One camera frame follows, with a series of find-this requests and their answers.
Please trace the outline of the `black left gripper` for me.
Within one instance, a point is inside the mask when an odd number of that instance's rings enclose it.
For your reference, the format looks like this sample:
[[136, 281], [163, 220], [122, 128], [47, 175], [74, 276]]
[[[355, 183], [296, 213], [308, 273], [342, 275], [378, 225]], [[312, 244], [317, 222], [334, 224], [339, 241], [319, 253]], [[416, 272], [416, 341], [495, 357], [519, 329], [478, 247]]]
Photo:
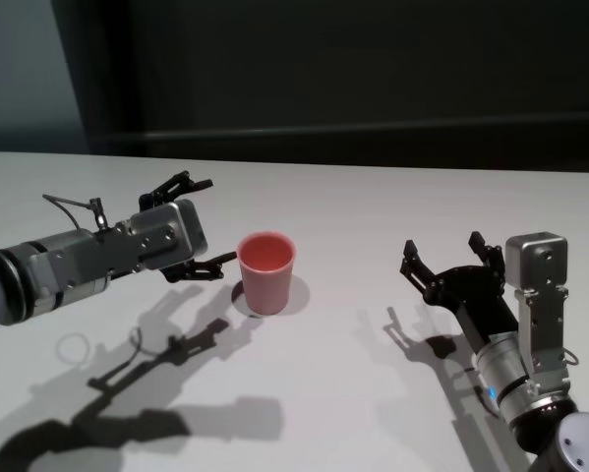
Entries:
[[[188, 170], [170, 177], [159, 187], [149, 193], [140, 195], [140, 210], [160, 207], [176, 201], [178, 198], [211, 188], [211, 179], [194, 181]], [[177, 283], [182, 280], [214, 281], [224, 277], [223, 266], [235, 261], [237, 254], [229, 252], [207, 261], [192, 260], [162, 268], [160, 272], [167, 282]]]

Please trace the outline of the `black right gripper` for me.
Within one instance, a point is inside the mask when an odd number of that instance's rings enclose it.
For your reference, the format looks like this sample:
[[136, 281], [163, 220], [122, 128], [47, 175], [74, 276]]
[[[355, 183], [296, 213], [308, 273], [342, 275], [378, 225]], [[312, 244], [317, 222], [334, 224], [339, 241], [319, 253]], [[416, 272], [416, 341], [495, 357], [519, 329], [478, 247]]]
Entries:
[[518, 330], [518, 322], [502, 298], [505, 265], [501, 246], [490, 246], [479, 231], [468, 245], [484, 266], [465, 265], [434, 274], [407, 240], [400, 273], [431, 306], [452, 312], [471, 348], [483, 348], [496, 334]]

